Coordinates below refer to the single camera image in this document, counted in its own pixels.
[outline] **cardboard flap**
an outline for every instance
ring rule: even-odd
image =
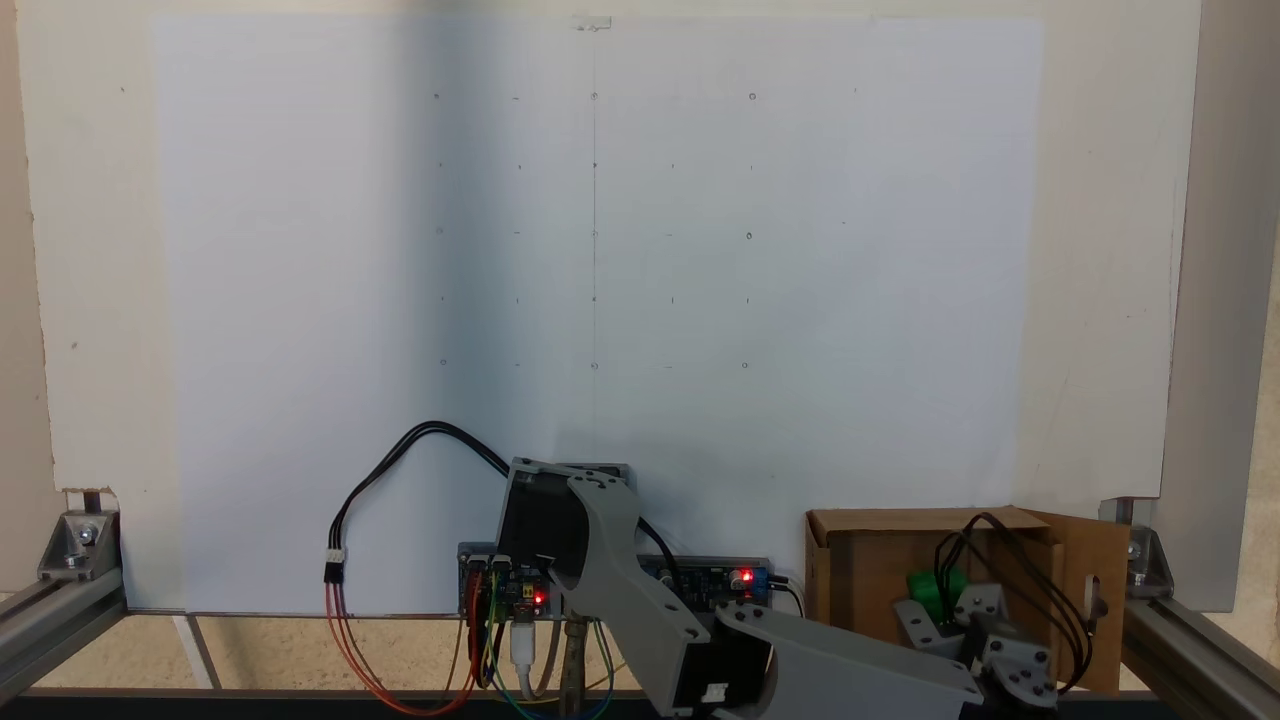
[[[831,550],[819,543],[813,523],[804,524],[804,607],[805,616],[831,624]]]
[[[1115,523],[1028,511],[1043,520],[1062,543],[1062,592],[1076,610],[1088,619],[1085,598],[1097,596],[1106,606],[1106,615],[1094,618],[1093,660],[1080,680],[1082,688],[1116,694],[1120,692],[1120,650],[1124,635],[1125,582],[1129,574],[1129,528]],[[1059,647],[1057,667],[1061,680],[1071,674],[1071,650]]]
[[[1005,507],[940,507],[920,510],[810,510],[817,539],[826,546],[827,536],[855,532],[950,532],[969,524],[978,512],[991,512],[1011,529],[1044,528],[1044,521],[1025,510]],[[980,523],[979,528],[987,528]]]

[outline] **green wire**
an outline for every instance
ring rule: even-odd
[[[497,587],[497,584],[498,584],[498,574],[494,573],[492,575],[492,578],[493,578],[494,587]],[[489,626],[490,626],[490,629],[493,626],[493,623],[494,623],[494,619],[497,618],[497,615],[498,615],[498,593],[492,592],[492,593],[489,593]],[[614,670],[613,670],[613,661],[612,661],[612,657],[609,655],[609,651],[604,646],[604,633],[600,630],[600,621],[596,620],[595,623],[591,623],[591,626],[595,629],[595,642],[596,642],[596,644],[600,646],[600,656],[604,659],[605,670],[608,670],[609,678],[612,679],[613,678],[613,673],[614,673]],[[489,646],[489,656],[493,657],[493,683],[495,685],[498,685],[498,691],[502,693],[502,697],[507,698],[507,702],[511,703],[511,706],[516,708],[516,712],[518,712],[522,717],[525,717],[525,720],[544,720],[543,717],[535,717],[535,716],[530,715],[529,712],[526,712],[525,708],[524,708],[524,706],[521,706],[518,702],[516,702],[516,698],[511,697],[511,693],[507,692],[507,684],[502,682],[502,673],[498,671],[498,657],[493,652],[493,632],[488,632],[488,633],[485,633],[485,635],[488,635],[486,639],[488,639],[488,646]],[[605,696],[604,702],[600,703],[600,707],[595,712],[591,714],[591,716],[589,717],[589,720],[596,720],[599,716],[604,715],[604,711],[609,708],[609,703],[612,701],[613,701],[613,697],[612,697],[612,693],[609,693],[609,696]]]

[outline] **white connector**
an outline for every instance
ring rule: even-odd
[[[529,673],[534,667],[536,655],[534,623],[512,623],[507,647],[511,648],[511,664],[516,666],[516,676],[520,678],[520,693],[525,696],[525,700],[532,700],[534,688],[529,680]]]

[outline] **wire connector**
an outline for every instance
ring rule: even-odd
[[[340,585],[346,579],[347,551],[340,547],[325,548],[324,556],[324,583],[326,585]]]

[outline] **black cable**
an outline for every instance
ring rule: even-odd
[[[1057,619],[1053,618],[1052,612],[1050,612],[1043,606],[1041,606],[1030,597],[1028,597],[1025,592],[1007,583],[996,573],[995,568],[992,568],[991,564],[987,561],[987,559],[982,555],[982,552],[978,551],[977,546],[974,546],[970,538],[973,527],[978,523],[978,520],[986,520],[992,527],[996,537],[1000,538],[1001,542],[1004,542],[1010,548],[1014,560],[1018,561],[1023,571],[1037,587],[1037,589],[1039,589],[1046,594],[1053,609],[1057,610],[1059,614],[1061,614],[1061,616],[1065,620],[1074,621],[1074,623],[1068,623],[1068,625],[1070,625],[1070,629],[1065,628],[1061,623],[1059,623]],[[951,547],[951,551],[947,553],[947,559],[943,561],[941,560],[942,548],[946,546],[947,542],[952,539],[955,539],[956,542]],[[1089,664],[1093,661],[1093,638],[1089,634],[1088,625],[1084,618],[1080,615],[1079,610],[1075,607],[1075,603],[1071,602],[1071,600],[1066,596],[1066,593],[1062,592],[1062,589],[1059,588],[1047,575],[1044,575],[1044,573],[1041,571],[1034,562],[1032,562],[1030,557],[1027,555],[1027,550],[1023,547],[1023,541],[1018,536],[1015,536],[1012,530],[1010,530],[1004,523],[1001,523],[996,516],[991,515],[989,512],[979,512],[978,515],[975,515],[972,520],[969,520],[964,530],[948,534],[946,538],[943,538],[941,543],[938,543],[937,548],[934,550],[933,553],[934,580],[938,583],[938,592],[941,598],[946,601],[946,605],[943,605],[943,607],[947,610],[948,621],[951,619],[951,612],[950,612],[951,570],[959,561],[964,547],[968,547],[970,553],[973,553],[973,556],[977,557],[988,569],[988,571],[991,571],[992,577],[995,577],[1002,585],[1007,587],[1011,592],[1025,600],[1033,609],[1036,609],[1037,612],[1047,618],[1053,624],[1053,626],[1056,626],[1062,633],[1064,639],[1070,646],[1074,667],[1071,678],[1069,679],[1066,685],[1059,692],[1062,693],[1074,687],[1084,675],[1084,673],[1088,670]]]
[[[1060,633],[1062,633],[1064,639],[1066,641],[1068,646],[1071,650],[1071,666],[1073,667],[1071,667],[1071,678],[1059,691],[1059,693],[1061,694],[1061,693],[1065,693],[1066,691],[1071,689],[1075,685],[1075,683],[1079,682],[1079,678],[1082,675],[1084,675],[1084,671],[1088,669],[1088,662],[1085,661],[1085,657],[1088,657],[1088,656],[1084,655],[1084,651],[1083,651],[1082,643],[1080,643],[1080,637],[1079,637],[1079,633],[1075,630],[1075,628],[1074,626],[1069,626],[1069,625],[1064,625],[1061,620],[1059,620],[1057,618],[1055,618],[1053,614],[1050,610],[1047,610],[1043,605],[1041,605],[1036,600],[1033,600],[1030,597],[1030,594],[1028,594],[1025,591],[1023,591],[1018,585],[1010,583],[1009,578],[1006,575],[1004,575],[1002,573],[1000,573],[998,570],[996,570],[991,565],[991,561],[987,560],[987,557],[982,553],[982,551],[978,550],[978,547],[973,543],[972,538],[969,538],[966,536],[961,536],[960,533],[952,533],[951,536],[947,536],[947,539],[951,539],[952,537],[957,539],[959,544],[968,546],[969,552],[974,556],[974,559],[977,559],[979,562],[982,562],[984,568],[987,568],[987,571],[991,574],[991,577],[992,577],[993,580],[996,580],[997,583],[1000,583],[1002,588],[1010,591],[1012,594],[1016,594],[1018,597],[1020,597],[1024,601],[1027,601],[1027,603],[1033,610],[1036,610],[1039,615],[1044,616],[1055,628],[1057,628],[1057,630]]]
[[[796,591],[791,589],[791,585],[786,585],[786,584],[782,584],[782,583],[769,583],[769,589],[771,591],[787,591],[787,594],[790,594],[796,601],[796,610],[800,611],[800,616],[804,618],[804,603],[800,602],[800,596],[796,594]]]
[[[1071,618],[1075,621],[1075,624],[1079,625],[1085,644],[1084,662],[1080,670],[1080,675],[1083,675],[1084,671],[1088,669],[1089,664],[1093,661],[1093,635],[1089,633],[1089,626],[1084,616],[1075,607],[1075,603],[1071,602],[1071,598],[1068,597],[1065,592],[1062,592],[1062,588],[1057,587],[1048,577],[1044,575],[1044,573],[1042,573],[1038,568],[1036,568],[1036,564],[1032,562],[1030,557],[1027,555],[1027,550],[1023,547],[1021,541],[1018,538],[1018,536],[1012,533],[1012,530],[1006,528],[1004,523],[992,516],[989,512],[982,512],[980,516],[988,523],[991,523],[993,528],[996,528],[997,534],[1005,541],[1005,544],[1007,544],[1012,550],[1014,559],[1019,561],[1019,564],[1023,566],[1027,574],[1030,575],[1033,580],[1037,580],[1037,584],[1039,584],[1041,588],[1047,594],[1050,594],[1051,598],[1052,596],[1057,596],[1057,598],[1061,601],[1061,602],[1055,602],[1055,606],[1057,606],[1059,612],[1061,612],[1064,618],[1068,616]],[[1075,682],[1079,680],[1080,680],[1079,676],[1075,678]]]
[[[338,510],[338,515],[333,519],[333,524],[329,525],[329,548],[342,550],[342,525],[347,519],[347,511],[351,509],[351,503],[356,500],[360,493],[362,493],[369,486],[374,484],[378,478],[381,478],[387,470],[392,468],[401,457],[408,452],[408,448],[413,446],[419,439],[435,433],[444,433],[461,443],[470,447],[476,455],[483,457],[494,470],[507,477],[511,474],[511,466],[507,465],[497,452],[489,450],[483,442],[468,434],[466,430],[458,428],[457,425],[442,421],[442,420],[428,420],[420,423],[411,428],[404,436],[392,446],[387,456],[374,466],[372,471],[369,473],[364,480],[356,486],[356,489],[351,491],[347,496],[347,501],[342,503],[342,509]]]
[[[685,580],[680,577],[680,565],[676,565],[676,556],[671,553],[667,542],[658,536],[658,530],[653,529],[653,525],[644,518],[636,521],[636,527],[640,528],[641,533],[649,536],[653,542],[658,543],[658,550],[662,551],[662,557],[667,561],[667,570],[671,570],[671,582],[676,585],[676,594],[680,596],[680,600],[685,600]]]

